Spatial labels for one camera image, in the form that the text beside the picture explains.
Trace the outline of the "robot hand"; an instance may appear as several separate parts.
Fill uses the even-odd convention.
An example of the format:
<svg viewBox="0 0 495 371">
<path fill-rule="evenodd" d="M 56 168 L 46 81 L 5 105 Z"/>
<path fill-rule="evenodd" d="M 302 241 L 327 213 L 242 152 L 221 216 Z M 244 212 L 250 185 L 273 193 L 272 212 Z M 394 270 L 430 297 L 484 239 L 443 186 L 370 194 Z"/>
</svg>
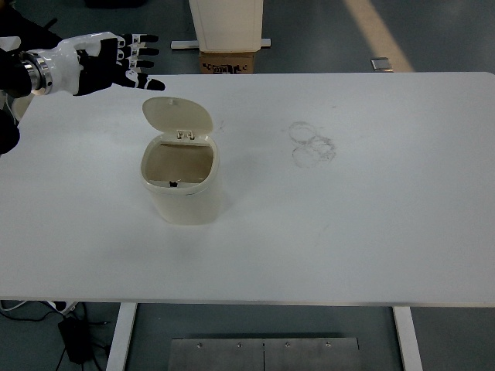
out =
<svg viewBox="0 0 495 371">
<path fill-rule="evenodd" d="M 99 32 L 63 39 L 52 49 L 32 50 L 29 54 L 40 75 L 32 91 L 38 95 L 64 91 L 84 96 L 114 84 L 164 91 L 163 82 L 142 72 L 154 66 L 142 58 L 159 54 L 158 49 L 148 46 L 158 40 L 157 36 L 142 33 Z"/>
</svg>

